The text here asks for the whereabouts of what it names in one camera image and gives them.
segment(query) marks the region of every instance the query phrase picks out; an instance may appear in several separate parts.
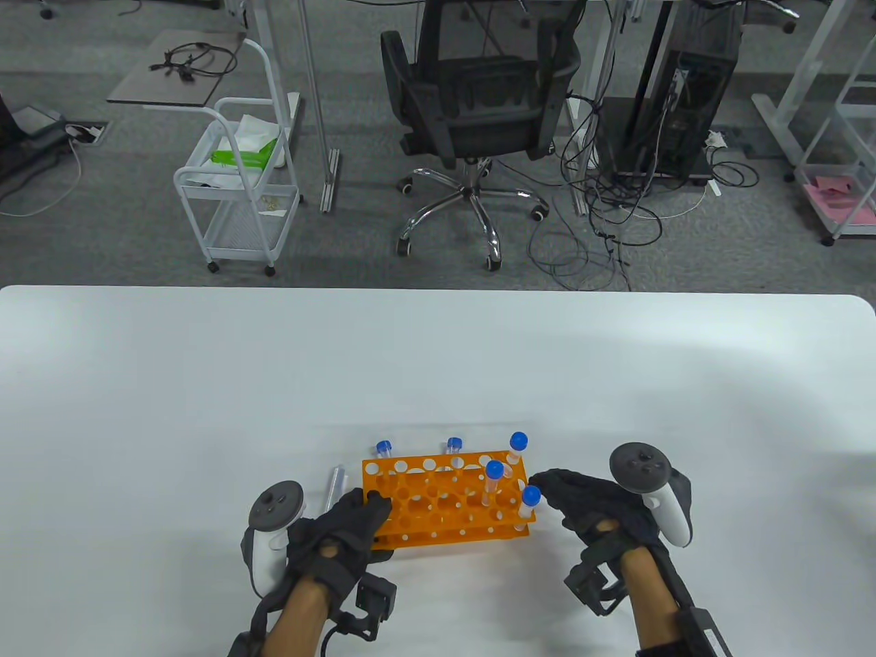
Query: white vr controller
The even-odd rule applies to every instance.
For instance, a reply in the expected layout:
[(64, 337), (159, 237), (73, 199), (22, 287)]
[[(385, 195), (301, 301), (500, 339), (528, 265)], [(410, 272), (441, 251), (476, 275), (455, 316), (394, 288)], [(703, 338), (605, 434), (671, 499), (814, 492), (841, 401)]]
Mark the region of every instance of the white vr controller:
[(250, 509), (250, 526), (240, 548), (250, 569), (252, 589), (265, 597), (286, 572), (287, 528), (304, 512), (304, 491), (295, 481), (274, 484)]
[(644, 442), (628, 442), (615, 449), (609, 467), (622, 488), (642, 496), (666, 540), (686, 548), (694, 537), (690, 480), (672, 468), (663, 452)]

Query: pink paper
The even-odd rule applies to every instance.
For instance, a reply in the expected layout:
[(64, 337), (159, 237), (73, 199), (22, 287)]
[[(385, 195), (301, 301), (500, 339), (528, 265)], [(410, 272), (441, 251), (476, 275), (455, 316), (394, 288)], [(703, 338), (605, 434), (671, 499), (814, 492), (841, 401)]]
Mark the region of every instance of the pink paper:
[[(816, 179), (819, 183), (822, 180), (836, 181), (842, 179)], [(861, 197), (856, 196), (855, 194), (838, 194), (833, 185), (829, 185), (827, 188), (815, 187), (814, 185), (803, 185), (803, 191), (809, 195), (809, 198), (818, 206), (824, 215), (835, 223), (844, 222), (845, 218), (855, 209), (855, 206), (858, 205), (858, 202), (861, 200)], [(865, 204), (851, 222), (857, 226), (876, 226), (876, 215), (870, 207)]]
[(816, 176), (816, 187), (824, 192), (837, 192), (839, 194), (848, 194), (851, 192), (852, 180), (848, 176), (838, 176), (831, 178), (829, 176)]

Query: gray tabletop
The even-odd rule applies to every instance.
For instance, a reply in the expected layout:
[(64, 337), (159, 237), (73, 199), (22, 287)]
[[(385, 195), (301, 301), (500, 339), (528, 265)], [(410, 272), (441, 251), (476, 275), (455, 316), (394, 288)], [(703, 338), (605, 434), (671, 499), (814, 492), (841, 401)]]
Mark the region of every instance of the gray tabletop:
[[(108, 102), (129, 102), (136, 105), (176, 105), (181, 107), (204, 107), (213, 95), (221, 78), (195, 75), (193, 81), (183, 81), (176, 71), (166, 74), (167, 68), (149, 70), (152, 64), (165, 60), (165, 52), (186, 43), (205, 42), (211, 46), (226, 48), (234, 54), (244, 42), (243, 32), (200, 32), (197, 30), (164, 30), (149, 45), (124, 80), (119, 82), (107, 97)], [(196, 46), (187, 48), (184, 53), (195, 56)], [(183, 52), (173, 57), (174, 62), (186, 59)], [(195, 64), (207, 71), (222, 72), (231, 57), (226, 53), (212, 52)]]

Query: black glove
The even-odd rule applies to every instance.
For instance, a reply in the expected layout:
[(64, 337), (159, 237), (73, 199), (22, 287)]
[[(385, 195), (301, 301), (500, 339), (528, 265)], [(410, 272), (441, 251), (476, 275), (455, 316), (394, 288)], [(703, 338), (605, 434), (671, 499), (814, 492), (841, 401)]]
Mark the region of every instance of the black glove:
[(560, 511), (562, 525), (587, 545), (598, 540), (596, 525), (606, 519), (620, 523), (624, 533), (641, 546), (666, 550), (660, 529), (642, 497), (613, 481), (597, 479), (571, 470), (545, 470), (529, 477), (547, 503)]
[[(299, 518), (289, 526), (286, 548), (286, 573), (282, 581), (256, 609), (251, 635), (264, 638), (267, 614), (286, 605), (295, 584), (302, 576), (312, 576), (323, 584), (331, 597), (329, 616), (341, 604), (365, 573), (371, 560), (374, 534), (389, 518), (392, 501), (372, 491), (364, 503), (361, 488), (341, 497), (319, 518)], [(320, 554), (322, 548), (337, 548), (331, 557)]]
[[(681, 472), (673, 469), (672, 476), (679, 477), (689, 491), (690, 481)], [(619, 543), (627, 543), (630, 548), (648, 548), (675, 600), (681, 606), (693, 605), (684, 582), (669, 559), (669, 551), (660, 540), (657, 521), (640, 495), (612, 481), (587, 477), (571, 470), (545, 470), (529, 477), (529, 483), (541, 490), (548, 504), (562, 512), (562, 525), (575, 532), (588, 546), (606, 535), (597, 530), (602, 520), (616, 520), (620, 529), (615, 531), (625, 536), (625, 540)], [(619, 556), (609, 561), (608, 566), (618, 580), (623, 579)]]

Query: forearm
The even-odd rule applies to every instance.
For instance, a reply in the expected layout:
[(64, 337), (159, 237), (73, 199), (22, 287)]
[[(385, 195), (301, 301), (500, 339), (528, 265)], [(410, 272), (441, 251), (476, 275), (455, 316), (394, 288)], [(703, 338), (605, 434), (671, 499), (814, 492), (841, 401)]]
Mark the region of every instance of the forearm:
[(265, 640), (263, 657), (314, 657), (328, 614), (328, 590), (310, 577), (302, 578)]
[(627, 552), (620, 559), (620, 569), (630, 594), (642, 649), (680, 640), (678, 604), (663, 582), (651, 552), (646, 547)]

